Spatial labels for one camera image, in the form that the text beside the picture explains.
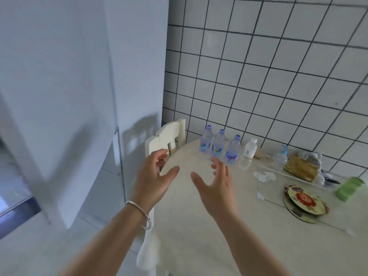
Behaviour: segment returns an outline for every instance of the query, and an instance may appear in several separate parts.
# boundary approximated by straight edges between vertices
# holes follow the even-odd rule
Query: bracelet
[[[149,230],[152,227],[152,222],[151,222],[151,218],[148,216],[148,214],[143,210],[143,208],[141,208],[138,204],[136,204],[135,202],[128,200],[125,204],[131,204],[134,205],[135,207],[137,207],[143,214],[144,216],[146,216],[147,221],[148,221],[148,227],[142,227],[145,230]]]

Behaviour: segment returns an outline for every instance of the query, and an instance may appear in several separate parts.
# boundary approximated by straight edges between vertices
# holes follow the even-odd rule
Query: clear plastic bottle
[[[234,139],[230,142],[228,149],[225,154],[225,162],[227,164],[235,164],[238,158],[240,150],[240,135],[236,135]]]
[[[221,159],[222,151],[225,146],[225,130],[221,129],[214,138],[214,142],[212,143],[212,151],[211,156]]]
[[[201,153],[208,153],[210,151],[212,142],[212,126],[207,125],[202,137],[200,138],[200,146],[198,151]]]
[[[244,154],[239,161],[240,168],[247,170],[250,167],[256,150],[257,150],[257,139],[252,138],[251,141],[246,144]]]
[[[283,145],[282,147],[284,148],[283,152],[276,153],[272,160],[272,164],[277,170],[283,170],[284,166],[288,162],[288,147],[286,145]]]

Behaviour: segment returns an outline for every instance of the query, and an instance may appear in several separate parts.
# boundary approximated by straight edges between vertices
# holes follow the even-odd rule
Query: white chair
[[[178,147],[185,145],[185,119],[172,121],[159,129],[155,136],[150,137],[145,142],[146,157],[151,155],[153,151],[159,149],[168,149],[169,156],[176,151],[175,139],[178,139]],[[160,247],[160,240],[154,230],[154,208],[149,213],[152,228],[146,230],[142,247],[138,253],[136,264],[140,269],[147,271],[149,276],[160,276],[163,271],[158,271],[156,266],[159,263],[159,256],[156,253]]]

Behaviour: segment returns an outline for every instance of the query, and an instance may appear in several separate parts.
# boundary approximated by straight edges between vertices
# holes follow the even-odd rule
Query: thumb
[[[162,176],[165,182],[171,183],[178,175],[180,170],[179,166],[172,167],[165,175]]]
[[[196,172],[191,172],[190,173],[190,177],[194,183],[194,185],[196,186],[198,192],[201,194],[203,191],[206,190],[206,188],[208,188],[208,186],[206,185],[206,183],[203,181],[203,179],[198,175],[198,173]]]

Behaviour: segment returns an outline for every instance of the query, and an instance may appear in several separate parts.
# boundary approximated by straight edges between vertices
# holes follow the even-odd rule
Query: hand
[[[164,176],[161,176],[156,167],[165,165],[168,149],[160,149],[149,155],[143,167],[138,171],[131,200],[142,207],[148,214],[151,209],[162,199],[168,190],[170,183],[178,175],[179,166],[175,166]]]
[[[200,193],[207,212],[215,219],[223,215],[237,215],[237,204],[232,188],[232,177],[229,168],[217,158],[211,158],[214,171],[214,180],[211,185],[206,185],[202,178],[195,172],[190,174],[194,185]]]

